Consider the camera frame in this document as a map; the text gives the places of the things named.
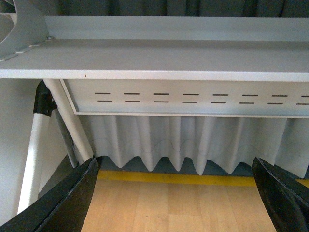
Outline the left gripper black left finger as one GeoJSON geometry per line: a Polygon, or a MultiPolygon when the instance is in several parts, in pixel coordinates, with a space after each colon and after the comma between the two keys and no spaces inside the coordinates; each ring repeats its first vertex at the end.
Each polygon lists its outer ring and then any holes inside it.
{"type": "Polygon", "coordinates": [[[0,227],[2,232],[80,232],[98,175],[90,158],[17,216],[0,227]]]}

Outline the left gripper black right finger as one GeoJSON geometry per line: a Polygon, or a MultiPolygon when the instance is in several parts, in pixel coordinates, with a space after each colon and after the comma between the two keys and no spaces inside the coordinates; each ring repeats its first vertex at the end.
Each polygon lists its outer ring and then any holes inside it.
{"type": "Polygon", "coordinates": [[[267,213],[278,232],[309,230],[309,189],[282,168],[255,157],[252,172],[267,213]]]}

